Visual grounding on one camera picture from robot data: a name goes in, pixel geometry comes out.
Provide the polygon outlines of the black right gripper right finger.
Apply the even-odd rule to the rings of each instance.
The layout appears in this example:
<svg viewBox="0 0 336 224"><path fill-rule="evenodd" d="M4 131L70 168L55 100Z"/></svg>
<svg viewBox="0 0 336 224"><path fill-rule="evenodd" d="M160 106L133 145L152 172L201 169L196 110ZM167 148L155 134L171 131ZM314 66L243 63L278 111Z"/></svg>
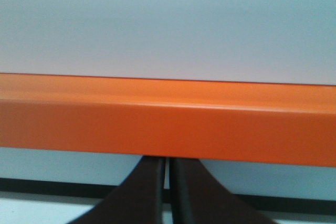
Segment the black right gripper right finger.
<svg viewBox="0 0 336 224"><path fill-rule="evenodd" d="M198 159L170 159L174 223L273 223L222 186Z"/></svg>

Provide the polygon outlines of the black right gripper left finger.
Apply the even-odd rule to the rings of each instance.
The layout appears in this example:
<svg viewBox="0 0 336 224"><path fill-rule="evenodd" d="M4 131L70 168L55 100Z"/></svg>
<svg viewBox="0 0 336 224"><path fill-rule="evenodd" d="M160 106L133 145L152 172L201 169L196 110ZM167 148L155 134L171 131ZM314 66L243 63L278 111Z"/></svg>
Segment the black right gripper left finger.
<svg viewBox="0 0 336 224"><path fill-rule="evenodd" d="M165 159L143 156L104 200L71 223L162 223Z"/></svg>

